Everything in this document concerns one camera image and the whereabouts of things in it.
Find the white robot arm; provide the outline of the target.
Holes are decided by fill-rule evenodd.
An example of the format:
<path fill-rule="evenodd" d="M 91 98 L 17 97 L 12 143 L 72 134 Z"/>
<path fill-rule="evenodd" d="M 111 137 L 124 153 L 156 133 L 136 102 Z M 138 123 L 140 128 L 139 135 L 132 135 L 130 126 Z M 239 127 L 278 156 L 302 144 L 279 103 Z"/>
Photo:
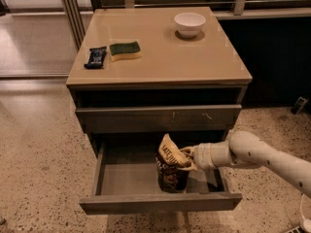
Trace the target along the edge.
<path fill-rule="evenodd" d="M 183 148 L 201 170 L 220 167 L 254 168 L 264 166 L 311 197 L 311 163 L 279 151 L 248 131 L 235 131 L 218 143 L 201 143 Z"/>

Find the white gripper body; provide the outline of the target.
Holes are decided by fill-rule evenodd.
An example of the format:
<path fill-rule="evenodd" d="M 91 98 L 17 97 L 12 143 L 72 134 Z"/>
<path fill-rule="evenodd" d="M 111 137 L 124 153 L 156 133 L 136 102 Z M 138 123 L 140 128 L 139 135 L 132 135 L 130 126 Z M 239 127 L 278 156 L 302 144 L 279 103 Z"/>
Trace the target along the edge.
<path fill-rule="evenodd" d="M 215 170 L 232 164 L 228 141 L 203 143 L 194 147 L 193 161 L 201 170 Z"/>

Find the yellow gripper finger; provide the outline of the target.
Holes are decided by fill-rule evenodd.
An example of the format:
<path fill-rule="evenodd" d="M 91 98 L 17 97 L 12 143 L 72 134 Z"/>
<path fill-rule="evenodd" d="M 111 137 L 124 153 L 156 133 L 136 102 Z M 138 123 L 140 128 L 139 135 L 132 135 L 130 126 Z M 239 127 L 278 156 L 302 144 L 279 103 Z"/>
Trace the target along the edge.
<path fill-rule="evenodd" d="M 182 152 L 185 156 L 190 157 L 190 158 L 193 158 L 195 149 L 194 149 L 194 147 L 184 147 L 184 148 L 181 149 L 181 152 Z"/>
<path fill-rule="evenodd" d="M 197 171 L 197 166 L 191 162 L 189 166 L 177 165 L 177 169 L 181 171 Z"/>

